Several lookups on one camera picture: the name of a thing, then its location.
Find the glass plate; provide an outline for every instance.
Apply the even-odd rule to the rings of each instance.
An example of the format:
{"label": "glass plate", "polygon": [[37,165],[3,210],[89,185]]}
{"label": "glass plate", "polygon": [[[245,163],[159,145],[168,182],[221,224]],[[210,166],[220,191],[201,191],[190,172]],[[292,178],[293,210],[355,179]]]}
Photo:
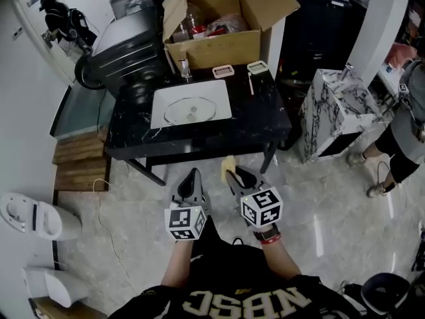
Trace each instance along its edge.
{"label": "glass plate", "polygon": [[170,125],[206,122],[214,119],[217,105],[203,97],[182,98],[168,106],[164,113]]}

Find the wrist strap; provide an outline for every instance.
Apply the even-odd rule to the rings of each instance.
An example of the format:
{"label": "wrist strap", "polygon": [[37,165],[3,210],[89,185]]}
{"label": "wrist strap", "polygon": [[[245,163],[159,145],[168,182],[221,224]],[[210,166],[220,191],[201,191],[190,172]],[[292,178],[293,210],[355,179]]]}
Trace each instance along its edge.
{"label": "wrist strap", "polygon": [[275,237],[276,235],[279,235],[279,234],[280,234],[279,229],[277,228],[275,223],[272,224],[272,229],[270,229],[269,231],[266,231],[264,233],[254,231],[254,236],[259,241],[270,240],[272,237]]}
{"label": "wrist strap", "polygon": [[272,237],[271,239],[268,239],[268,240],[265,240],[265,241],[261,241],[261,244],[262,245],[269,245],[270,243],[279,241],[281,237],[282,237],[282,235],[279,233],[275,237]]}

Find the door handle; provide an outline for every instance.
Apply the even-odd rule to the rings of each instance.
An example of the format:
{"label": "door handle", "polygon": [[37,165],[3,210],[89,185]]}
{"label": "door handle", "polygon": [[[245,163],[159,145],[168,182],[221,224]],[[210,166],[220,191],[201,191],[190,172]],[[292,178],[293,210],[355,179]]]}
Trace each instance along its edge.
{"label": "door handle", "polygon": [[44,33],[42,33],[41,34],[41,38],[44,40],[44,42],[46,43],[46,45],[47,45],[48,48],[51,49],[53,47],[53,45],[52,45],[52,43],[50,41],[50,31],[49,30],[47,30]]}

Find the red bracelet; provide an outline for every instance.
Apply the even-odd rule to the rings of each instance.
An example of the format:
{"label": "red bracelet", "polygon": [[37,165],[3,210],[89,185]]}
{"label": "red bracelet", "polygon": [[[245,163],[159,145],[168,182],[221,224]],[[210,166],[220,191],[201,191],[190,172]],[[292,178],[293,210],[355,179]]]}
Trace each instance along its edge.
{"label": "red bracelet", "polygon": [[282,235],[279,233],[276,236],[272,237],[271,239],[261,241],[261,244],[262,245],[269,245],[270,243],[273,243],[273,242],[280,240],[281,237],[282,237]]}

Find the faucet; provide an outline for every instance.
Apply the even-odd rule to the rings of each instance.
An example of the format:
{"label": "faucet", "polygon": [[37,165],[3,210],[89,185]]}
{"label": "faucet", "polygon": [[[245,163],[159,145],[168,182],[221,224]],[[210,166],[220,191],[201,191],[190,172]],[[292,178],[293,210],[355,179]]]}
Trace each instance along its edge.
{"label": "faucet", "polygon": [[179,60],[181,64],[181,78],[185,78],[187,82],[192,80],[191,68],[187,59]]}
{"label": "faucet", "polygon": [[345,64],[344,71],[341,73],[341,76],[339,76],[339,79],[340,80],[345,80],[346,77],[347,77],[347,75],[348,75],[348,72],[351,72],[352,69],[353,69],[353,66],[350,65],[349,62],[347,64]]}

